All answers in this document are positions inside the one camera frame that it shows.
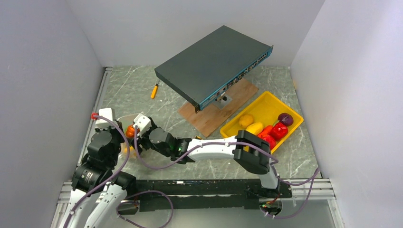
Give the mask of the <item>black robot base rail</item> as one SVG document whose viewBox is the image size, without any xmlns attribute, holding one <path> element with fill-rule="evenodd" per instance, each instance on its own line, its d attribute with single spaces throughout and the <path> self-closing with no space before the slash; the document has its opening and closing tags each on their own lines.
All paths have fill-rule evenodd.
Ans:
<svg viewBox="0 0 403 228">
<path fill-rule="evenodd" d="M 259 209 L 267 201 L 291 198 L 291 187 L 280 183 L 275 190 L 259 179 L 137 180 L 133 192 L 118 211 L 123 215 L 160 209 Z"/>
</svg>

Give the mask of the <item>yellow bell pepper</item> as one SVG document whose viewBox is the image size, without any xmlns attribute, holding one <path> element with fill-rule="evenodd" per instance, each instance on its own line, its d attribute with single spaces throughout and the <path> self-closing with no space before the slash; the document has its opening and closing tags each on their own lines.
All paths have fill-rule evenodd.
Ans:
<svg viewBox="0 0 403 228">
<path fill-rule="evenodd" d="M 126 157 L 127 155 L 129 155 L 129 158 L 136 158 L 136 150 L 133 148 L 133 146 L 130 146 L 129 149 L 127 149 L 127 147 L 125 146 L 122 149 L 122 156 Z"/>
</svg>

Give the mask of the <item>small orange pumpkin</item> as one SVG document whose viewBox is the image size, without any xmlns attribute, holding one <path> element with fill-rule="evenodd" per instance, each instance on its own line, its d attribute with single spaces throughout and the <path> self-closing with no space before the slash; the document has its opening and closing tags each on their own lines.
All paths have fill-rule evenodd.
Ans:
<svg viewBox="0 0 403 228">
<path fill-rule="evenodd" d="M 134 138 L 136 136 L 136 129 L 132 125 L 129 125 L 126 129 L 125 135 L 127 138 Z"/>
</svg>

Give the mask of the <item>clear polka dot zip bag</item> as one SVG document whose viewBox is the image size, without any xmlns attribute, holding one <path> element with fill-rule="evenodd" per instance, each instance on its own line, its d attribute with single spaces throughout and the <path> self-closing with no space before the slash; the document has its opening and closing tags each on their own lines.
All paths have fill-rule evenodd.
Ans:
<svg viewBox="0 0 403 228">
<path fill-rule="evenodd" d="M 145 115 L 143 115 L 142 113 L 139 113 L 139 114 L 125 115 L 125 116 L 119 117 L 117 119 L 122 124 L 125 136 L 128 136 L 128 141 L 130 144 L 130 147 L 128 150 L 125 142 L 121 143 L 121 152 L 120 152 L 119 158 L 125 159 L 127 155 L 129 155 L 129 158 L 137 157 L 136 150 L 134 149 L 134 146 L 131 144 L 131 141 L 133 140 L 133 136 L 134 136 L 133 124 L 134 124 L 135 119 L 143 120 L 144 118 L 145 118 Z"/>
</svg>

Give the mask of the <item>yellow plastic tray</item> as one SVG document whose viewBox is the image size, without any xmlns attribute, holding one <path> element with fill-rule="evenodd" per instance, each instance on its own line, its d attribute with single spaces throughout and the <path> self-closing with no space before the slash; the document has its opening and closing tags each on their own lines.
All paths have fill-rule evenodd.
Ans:
<svg viewBox="0 0 403 228">
<path fill-rule="evenodd" d="M 273 124 L 281 113 L 290 114 L 293 117 L 294 122 L 288 127 L 288 134 L 278 141 L 277 145 L 272 150 L 272 152 L 275 152 L 283 144 L 283 142 L 303 123 L 304 118 L 268 91 L 261 94 L 239 114 L 226 123 L 220 129 L 220 133 L 224 138 L 236 135 L 238 131 L 242 129 L 242 127 L 238 124 L 238 120 L 244 114 L 252 115 L 254 117 L 254 121 L 262 122 L 265 126 L 267 126 L 269 124 Z"/>
</svg>

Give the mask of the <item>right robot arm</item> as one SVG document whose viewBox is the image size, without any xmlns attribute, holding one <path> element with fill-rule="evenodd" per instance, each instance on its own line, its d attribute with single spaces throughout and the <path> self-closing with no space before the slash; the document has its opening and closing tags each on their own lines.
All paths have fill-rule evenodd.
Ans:
<svg viewBox="0 0 403 228">
<path fill-rule="evenodd" d="M 133 120 L 132 127 L 133 146 L 138 153 L 151 149 L 179 164 L 233 159 L 247 172 L 258 175 L 264 195 L 274 197 L 280 191 L 270 144 L 250 132 L 239 130 L 235 136 L 216 140 L 178 138 L 143 114 Z"/>
</svg>

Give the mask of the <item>dark network switch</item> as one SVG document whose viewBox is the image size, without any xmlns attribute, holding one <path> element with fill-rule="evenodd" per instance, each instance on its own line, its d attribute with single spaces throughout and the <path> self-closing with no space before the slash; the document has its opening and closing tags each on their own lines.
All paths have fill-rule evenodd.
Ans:
<svg viewBox="0 0 403 228">
<path fill-rule="evenodd" d="M 154 71 L 197 113 L 267 59 L 272 50 L 273 46 L 223 25 Z"/>
</svg>

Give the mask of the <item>purple onion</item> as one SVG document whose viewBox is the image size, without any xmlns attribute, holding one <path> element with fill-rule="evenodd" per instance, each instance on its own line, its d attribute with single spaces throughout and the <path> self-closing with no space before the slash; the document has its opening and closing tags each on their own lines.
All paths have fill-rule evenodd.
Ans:
<svg viewBox="0 0 403 228">
<path fill-rule="evenodd" d="M 281 113 L 278 116 L 278 121 L 282 124 L 284 124 L 285 126 L 291 126 L 294 123 L 294 119 L 293 117 L 288 114 L 288 113 Z"/>
</svg>

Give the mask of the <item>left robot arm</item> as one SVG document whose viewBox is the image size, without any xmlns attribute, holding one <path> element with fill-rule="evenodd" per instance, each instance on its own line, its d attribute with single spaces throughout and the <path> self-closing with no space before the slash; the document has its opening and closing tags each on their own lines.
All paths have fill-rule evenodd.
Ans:
<svg viewBox="0 0 403 228">
<path fill-rule="evenodd" d="M 122 171 L 113 174 L 125 139 L 121 127 L 96 129 L 73 175 L 61 228 L 102 228 L 122 200 L 136 195 L 133 175 Z"/>
</svg>

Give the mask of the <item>tan potato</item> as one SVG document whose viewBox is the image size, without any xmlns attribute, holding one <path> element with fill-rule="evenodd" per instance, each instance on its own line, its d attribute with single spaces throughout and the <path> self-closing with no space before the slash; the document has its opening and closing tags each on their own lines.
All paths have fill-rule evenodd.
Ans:
<svg viewBox="0 0 403 228">
<path fill-rule="evenodd" d="M 248 126 L 250 126 L 253 123 L 254 123 L 254 117 L 251 114 L 244 114 L 238 120 L 239 126 L 244 129 L 246 129 Z"/>
</svg>

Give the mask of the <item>wooden base board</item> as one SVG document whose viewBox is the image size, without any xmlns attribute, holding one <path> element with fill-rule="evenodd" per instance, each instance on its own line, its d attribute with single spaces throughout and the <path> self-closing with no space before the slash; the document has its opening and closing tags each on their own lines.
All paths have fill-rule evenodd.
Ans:
<svg viewBox="0 0 403 228">
<path fill-rule="evenodd" d="M 202 111 L 196 112 L 195 108 L 186 102 L 178 109 L 178 113 L 203 136 L 208 137 L 250 100 L 257 91 L 258 88 L 250 81 L 241 79 Z"/>
</svg>

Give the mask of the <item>metal stand post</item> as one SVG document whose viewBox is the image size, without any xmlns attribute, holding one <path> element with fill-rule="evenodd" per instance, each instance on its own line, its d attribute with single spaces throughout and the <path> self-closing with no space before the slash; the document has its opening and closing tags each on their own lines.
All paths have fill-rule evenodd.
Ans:
<svg viewBox="0 0 403 228">
<path fill-rule="evenodd" d="M 230 104 L 232 101 L 232 98 L 227 95 L 225 92 L 219 95 L 213 102 L 212 104 L 217 107 L 218 109 L 222 110 L 224 109 L 227 105 Z"/>
</svg>

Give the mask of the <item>orange carrot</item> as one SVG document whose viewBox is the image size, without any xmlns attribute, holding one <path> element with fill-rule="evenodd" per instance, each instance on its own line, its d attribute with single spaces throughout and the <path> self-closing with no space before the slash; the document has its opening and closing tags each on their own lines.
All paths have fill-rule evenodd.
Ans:
<svg viewBox="0 0 403 228">
<path fill-rule="evenodd" d="M 265 135 L 269 135 L 271 129 L 278 123 L 279 121 L 275 121 L 272 125 L 266 126 L 257 136 L 259 138 L 263 138 Z"/>
</svg>

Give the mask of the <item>red bell pepper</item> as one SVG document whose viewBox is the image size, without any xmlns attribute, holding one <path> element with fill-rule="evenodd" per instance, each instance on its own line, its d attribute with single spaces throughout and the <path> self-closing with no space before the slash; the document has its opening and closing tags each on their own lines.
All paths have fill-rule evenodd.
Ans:
<svg viewBox="0 0 403 228">
<path fill-rule="evenodd" d="M 280 141 L 288 134 L 288 128 L 281 122 L 276 123 L 271 131 L 270 135 L 276 140 Z"/>
</svg>

